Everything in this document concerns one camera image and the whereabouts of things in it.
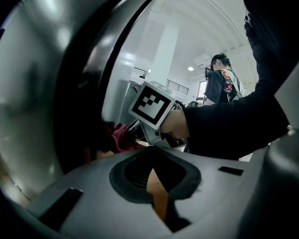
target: black hair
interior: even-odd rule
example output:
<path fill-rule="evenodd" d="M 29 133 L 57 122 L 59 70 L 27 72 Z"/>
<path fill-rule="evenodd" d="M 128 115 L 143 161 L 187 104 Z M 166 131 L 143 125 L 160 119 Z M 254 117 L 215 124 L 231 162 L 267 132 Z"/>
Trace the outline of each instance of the black hair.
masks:
<path fill-rule="evenodd" d="M 213 58 L 211 59 L 210 69 L 212 71 L 214 71 L 213 64 L 216 63 L 217 59 L 220 60 L 224 66 L 228 66 L 232 70 L 229 58 L 224 53 L 220 53 L 220 54 L 213 56 Z"/>

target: person's hand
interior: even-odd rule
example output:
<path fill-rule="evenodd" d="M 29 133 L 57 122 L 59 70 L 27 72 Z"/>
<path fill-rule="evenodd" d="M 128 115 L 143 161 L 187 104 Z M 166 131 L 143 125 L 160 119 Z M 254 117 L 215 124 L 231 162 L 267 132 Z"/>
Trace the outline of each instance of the person's hand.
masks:
<path fill-rule="evenodd" d="M 182 110 L 171 110 L 160 126 L 160 132 L 171 133 L 176 139 L 189 137 L 186 117 Z"/>

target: window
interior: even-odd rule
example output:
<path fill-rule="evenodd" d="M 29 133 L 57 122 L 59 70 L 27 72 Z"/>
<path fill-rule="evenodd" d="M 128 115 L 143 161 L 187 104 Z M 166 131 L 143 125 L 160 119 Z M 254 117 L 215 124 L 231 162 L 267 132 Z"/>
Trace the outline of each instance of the window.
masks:
<path fill-rule="evenodd" d="M 203 100 L 204 99 L 204 93 L 206 91 L 206 86 L 207 86 L 207 81 L 199 83 L 197 100 Z"/>

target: red cloth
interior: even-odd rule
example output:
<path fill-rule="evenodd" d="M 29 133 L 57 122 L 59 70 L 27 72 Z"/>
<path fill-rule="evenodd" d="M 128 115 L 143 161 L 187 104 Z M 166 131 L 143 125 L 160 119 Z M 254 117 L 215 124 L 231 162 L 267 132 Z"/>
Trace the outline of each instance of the red cloth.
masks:
<path fill-rule="evenodd" d="M 138 149 L 144 147 L 138 143 L 131 143 L 125 137 L 126 125 L 118 123 L 110 136 L 110 150 L 114 153 L 121 153 L 123 151 Z"/>

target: white ceiling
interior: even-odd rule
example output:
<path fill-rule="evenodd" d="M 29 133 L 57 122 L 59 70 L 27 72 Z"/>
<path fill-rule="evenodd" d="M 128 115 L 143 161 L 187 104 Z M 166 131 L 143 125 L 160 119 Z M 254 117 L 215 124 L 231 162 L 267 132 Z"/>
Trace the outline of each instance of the white ceiling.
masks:
<path fill-rule="evenodd" d="M 245 13 L 243 0 L 156 0 L 140 42 L 137 64 L 141 60 L 141 69 L 150 68 L 164 26 L 172 18 L 180 31 L 171 71 L 190 81 L 202 80 L 210 59 L 224 52 L 251 91 L 258 75 L 244 30 Z M 188 71 L 189 66 L 195 70 Z"/>

